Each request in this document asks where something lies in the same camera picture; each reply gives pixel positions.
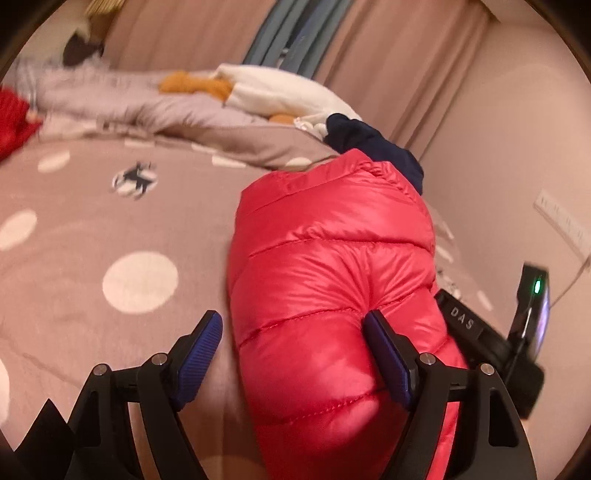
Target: cable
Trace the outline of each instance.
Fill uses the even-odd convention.
[[[585,260],[583,265],[581,265],[581,268],[579,268],[579,271],[574,276],[573,281],[569,283],[569,286],[566,287],[564,291],[560,295],[558,295],[558,297],[556,297],[556,299],[550,304],[550,308],[553,308],[562,299],[562,297],[564,297],[569,292],[569,290],[574,287],[574,284],[578,282],[578,280],[581,278],[581,275],[583,275],[584,271],[587,270],[589,267],[591,267],[591,255],[589,255],[587,257],[587,260]]]

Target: down jacket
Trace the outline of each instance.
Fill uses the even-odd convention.
[[[465,367],[433,299],[428,210],[387,162],[351,150],[243,193],[228,287],[246,400],[273,480],[377,480],[406,421],[361,332],[379,309],[419,352]],[[450,404],[429,473],[453,442]]]

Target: white pillow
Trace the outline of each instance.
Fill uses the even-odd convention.
[[[333,113],[342,113],[361,120],[338,95],[318,82],[294,73],[270,67],[222,63],[212,77],[234,83],[226,104],[249,113],[262,116],[276,113],[300,117],[320,115],[324,119]]]

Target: pink wall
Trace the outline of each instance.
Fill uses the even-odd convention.
[[[548,190],[591,232],[591,85],[554,32],[494,24],[422,164],[425,197],[508,329],[524,260],[547,265],[552,297],[581,263],[533,209]],[[554,479],[591,423],[591,274],[552,311],[547,380],[528,435]]]

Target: electrical outlet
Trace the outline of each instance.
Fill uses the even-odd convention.
[[[552,195],[542,190],[534,203],[534,208],[558,230],[583,260],[591,254],[591,236]]]

